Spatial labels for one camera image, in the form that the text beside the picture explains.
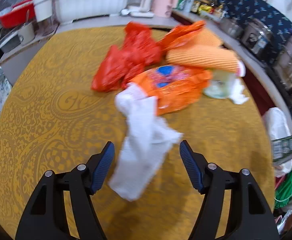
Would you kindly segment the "blue patterned cloth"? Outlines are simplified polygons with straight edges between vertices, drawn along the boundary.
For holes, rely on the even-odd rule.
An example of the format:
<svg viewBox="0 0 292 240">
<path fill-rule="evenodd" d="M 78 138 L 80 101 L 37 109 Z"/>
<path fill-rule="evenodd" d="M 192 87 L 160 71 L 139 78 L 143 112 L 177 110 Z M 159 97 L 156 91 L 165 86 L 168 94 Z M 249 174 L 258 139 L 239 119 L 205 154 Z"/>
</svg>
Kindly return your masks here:
<svg viewBox="0 0 292 240">
<path fill-rule="evenodd" d="M 273 66 L 291 35 L 292 22 L 289 18 L 264 0 L 218 0 L 218 2 L 224 5 L 225 16 L 235 19 L 242 28 L 246 28 L 255 18 L 272 31 L 271 43 L 265 47 L 260 58 L 263 63 Z"/>
</svg>

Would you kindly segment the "steel rice cooker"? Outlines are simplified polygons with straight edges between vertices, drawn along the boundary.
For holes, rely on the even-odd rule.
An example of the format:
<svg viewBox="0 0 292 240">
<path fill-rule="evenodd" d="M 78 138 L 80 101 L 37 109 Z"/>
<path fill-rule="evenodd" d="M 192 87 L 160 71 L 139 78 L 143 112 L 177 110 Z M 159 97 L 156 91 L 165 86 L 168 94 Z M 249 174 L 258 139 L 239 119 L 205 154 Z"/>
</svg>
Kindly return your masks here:
<svg viewBox="0 0 292 240">
<path fill-rule="evenodd" d="M 272 41 L 273 33 L 271 29 L 262 21 L 253 18 L 246 26 L 241 43 L 254 56 L 261 58 L 265 48 Z"/>
</svg>

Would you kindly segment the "small white tissue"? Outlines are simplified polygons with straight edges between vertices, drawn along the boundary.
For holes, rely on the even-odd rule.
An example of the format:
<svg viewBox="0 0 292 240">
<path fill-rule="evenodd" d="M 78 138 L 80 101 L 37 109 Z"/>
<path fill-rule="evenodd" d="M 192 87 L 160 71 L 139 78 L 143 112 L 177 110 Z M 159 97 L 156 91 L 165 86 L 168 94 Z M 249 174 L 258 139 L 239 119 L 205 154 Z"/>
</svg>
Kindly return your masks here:
<svg viewBox="0 0 292 240">
<path fill-rule="evenodd" d="M 241 79 L 235 79 L 228 98 L 236 105 L 242 105 L 249 100 L 243 94 L 245 86 L 241 83 Z"/>
</svg>

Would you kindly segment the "red plastic bag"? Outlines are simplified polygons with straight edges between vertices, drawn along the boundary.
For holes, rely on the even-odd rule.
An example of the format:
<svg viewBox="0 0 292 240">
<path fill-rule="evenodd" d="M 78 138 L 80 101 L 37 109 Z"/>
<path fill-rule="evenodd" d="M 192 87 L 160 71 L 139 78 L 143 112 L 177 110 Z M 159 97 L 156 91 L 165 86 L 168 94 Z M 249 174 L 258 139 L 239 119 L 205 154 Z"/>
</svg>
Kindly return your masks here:
<svg viewBox="0 0 292 240">
<path fill-rule="evenodd" d="M 125 39 L 119 49 L 109 48 L 91 84 L 97 92 L 125 89 L 131 79 L 145 71 L 147 66 L 161 61 L 160 46 L 151 36 L 151 29 L 137 22 L 129 22 L 125 27 Z"/>
</svg>

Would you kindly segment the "white pink paper cup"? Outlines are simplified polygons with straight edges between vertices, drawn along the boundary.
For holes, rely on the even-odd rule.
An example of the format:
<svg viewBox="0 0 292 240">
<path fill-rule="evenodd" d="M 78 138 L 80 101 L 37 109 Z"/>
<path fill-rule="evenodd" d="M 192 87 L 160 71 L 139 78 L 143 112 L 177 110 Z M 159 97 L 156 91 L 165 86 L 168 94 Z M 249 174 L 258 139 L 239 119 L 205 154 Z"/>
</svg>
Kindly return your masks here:
<svg viewBox="0 0 292 240">
<path fill-rule="evenodd" d="M 244 77 L 245 75 L 246 75 L 245 64 L 241 60 L 239 60 L 238 61 L 237 77 Z"/>
</svg>

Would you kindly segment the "red plastic basin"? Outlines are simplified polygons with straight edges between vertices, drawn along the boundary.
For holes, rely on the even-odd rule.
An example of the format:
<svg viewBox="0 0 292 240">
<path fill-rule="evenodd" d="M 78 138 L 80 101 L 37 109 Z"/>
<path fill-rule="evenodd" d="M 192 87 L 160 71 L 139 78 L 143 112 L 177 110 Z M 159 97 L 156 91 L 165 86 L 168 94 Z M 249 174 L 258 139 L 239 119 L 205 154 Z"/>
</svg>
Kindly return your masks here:
<svg viewBox="0 0 292 240">
<path fill-rule="evenodd" d="M 24 0 L 0 11 L 0 23 L 5 29 L 23 25 L 35 17 L 33 0 Z"/>
</svg>

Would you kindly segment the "white blender base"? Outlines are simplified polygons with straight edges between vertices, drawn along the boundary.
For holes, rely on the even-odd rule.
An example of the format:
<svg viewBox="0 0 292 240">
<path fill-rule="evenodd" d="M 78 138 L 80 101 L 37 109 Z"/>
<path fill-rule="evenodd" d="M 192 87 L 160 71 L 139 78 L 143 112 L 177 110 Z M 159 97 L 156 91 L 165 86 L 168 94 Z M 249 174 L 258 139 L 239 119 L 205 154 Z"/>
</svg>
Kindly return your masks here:
<svg viewBox="0 0 292 240">
<path fill-rule="evenodd" d="M 120 12 L 121 16 L 153 18 L 154 13 L 151 11 L 153 0 L 128 0 L 127 7 Z"/>
</svg>

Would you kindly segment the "orange ribbed cloth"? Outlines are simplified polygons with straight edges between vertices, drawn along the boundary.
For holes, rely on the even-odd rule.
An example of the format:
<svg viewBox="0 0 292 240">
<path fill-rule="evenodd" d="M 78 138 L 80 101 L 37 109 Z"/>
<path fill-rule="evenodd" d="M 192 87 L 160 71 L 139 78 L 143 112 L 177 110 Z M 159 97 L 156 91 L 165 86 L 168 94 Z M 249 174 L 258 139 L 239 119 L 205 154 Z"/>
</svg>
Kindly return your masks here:
<svg viewBox="0 0 292 240">
<path fill-rule="evenodd" d="M 168 63 L 189 68 L 219 69 L 239 72 L 237 54 L 222 47 L 222 40 L 204 27 L 184 46 L 171 49 L 166 54 Z"/>
</svg>

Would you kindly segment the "condiment bottles cluster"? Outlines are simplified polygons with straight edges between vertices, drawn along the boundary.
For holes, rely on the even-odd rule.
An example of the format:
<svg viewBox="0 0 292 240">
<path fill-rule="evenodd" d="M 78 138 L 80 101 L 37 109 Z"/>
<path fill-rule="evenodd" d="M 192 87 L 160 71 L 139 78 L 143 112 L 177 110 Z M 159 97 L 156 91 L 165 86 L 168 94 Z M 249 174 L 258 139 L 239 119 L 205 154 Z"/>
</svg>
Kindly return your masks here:
<svg viewBox="0 0 292 240">
<path fill-rule="evenodd" d="M 218 0 L 179 0 L 176 10 L 197 14 L 215 22 L 220 22 L 225 15 L 224 4 Z"/>
</svg>

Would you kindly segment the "white lined trash bin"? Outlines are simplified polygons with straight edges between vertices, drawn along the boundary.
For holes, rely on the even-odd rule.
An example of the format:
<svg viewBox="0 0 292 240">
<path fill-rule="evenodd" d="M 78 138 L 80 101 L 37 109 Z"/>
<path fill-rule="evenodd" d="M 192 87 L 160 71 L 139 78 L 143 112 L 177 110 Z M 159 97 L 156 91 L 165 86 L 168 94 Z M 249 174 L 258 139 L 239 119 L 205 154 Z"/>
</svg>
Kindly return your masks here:
<svg viewBox="0 0 292 240">
<path fill-rule="evenodd" d="M 286 116 L 278 107 L 270 108 L 262 116 L 270 140 L 281 139 L 291 135 Z M 292 170 L 292 159 L 279 166 L 275 166 L 275 177 L 281 178 Z"/>
</svg>

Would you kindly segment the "green plastic bag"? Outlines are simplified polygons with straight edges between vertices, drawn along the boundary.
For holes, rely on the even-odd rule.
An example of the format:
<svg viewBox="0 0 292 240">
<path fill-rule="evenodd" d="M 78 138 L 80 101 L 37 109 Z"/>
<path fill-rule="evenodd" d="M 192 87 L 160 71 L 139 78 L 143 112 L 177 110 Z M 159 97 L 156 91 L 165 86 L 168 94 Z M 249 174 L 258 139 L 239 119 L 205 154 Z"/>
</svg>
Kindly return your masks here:
<svg viewBox="0 0 292 240">
<path fill-rule="evenodd" d="M 285 207 L 292 198 L 292 170 L 275 190 L 275 209 Z"/>
</svg>

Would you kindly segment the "orange snack bag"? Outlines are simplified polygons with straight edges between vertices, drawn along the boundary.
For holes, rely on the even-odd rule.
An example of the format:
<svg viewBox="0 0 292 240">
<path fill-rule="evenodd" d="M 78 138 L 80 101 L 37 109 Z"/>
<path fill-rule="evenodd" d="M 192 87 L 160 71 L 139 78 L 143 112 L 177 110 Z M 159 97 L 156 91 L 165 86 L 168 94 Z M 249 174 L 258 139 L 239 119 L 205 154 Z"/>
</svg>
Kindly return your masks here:
<svg viewBox="0 0 292 240">
<path fill-rule="evenodd" d="M 167 54 L 195 38 L 204 29 L 205 22 L 178 25 L 169 31 L 157 44 Z M 202 90 L 209 85 L 212 72 L 202 68 L 187 68 L 180 64 L 168 64 L 151 68 L 130 80 L 130 85 L 138 86 L 147 97 L 156 97 L 157 115 L 179 111 L 198 101 Z"/>
</svg>

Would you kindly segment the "small steel bowl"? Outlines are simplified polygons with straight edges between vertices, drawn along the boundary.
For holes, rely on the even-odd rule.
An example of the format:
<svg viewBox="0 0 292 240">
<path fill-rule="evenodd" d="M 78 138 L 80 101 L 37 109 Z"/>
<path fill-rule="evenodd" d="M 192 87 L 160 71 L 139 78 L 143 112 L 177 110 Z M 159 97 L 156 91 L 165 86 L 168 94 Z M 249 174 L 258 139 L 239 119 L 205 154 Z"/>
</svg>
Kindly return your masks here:
<svg viewBox="0 0 292 240">
<path fill-rule="evenodd" d="M 222 18 L 219 23 L 219 28 L 228 36 L 239 39 L 243 33 L 243 28 L 234 19 Z"/>
</svg>

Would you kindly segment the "clear green plastic cup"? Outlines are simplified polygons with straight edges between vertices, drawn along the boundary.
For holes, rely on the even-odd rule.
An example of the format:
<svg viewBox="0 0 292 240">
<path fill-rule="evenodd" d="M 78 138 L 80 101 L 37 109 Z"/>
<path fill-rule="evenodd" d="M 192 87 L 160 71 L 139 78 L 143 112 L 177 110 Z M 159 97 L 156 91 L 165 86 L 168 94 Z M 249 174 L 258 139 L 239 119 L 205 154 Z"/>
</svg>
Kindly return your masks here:
<svg viewBox="0 0 292 240">
<path fill-rule="evenodd" d="M 209 81 L 208 87 L 203 90 L 203 94 L 210 98 L 226 99 L 231 94 L 235 79 L 235 73 L 213 70 L 212 79 Z"/>
</svg>

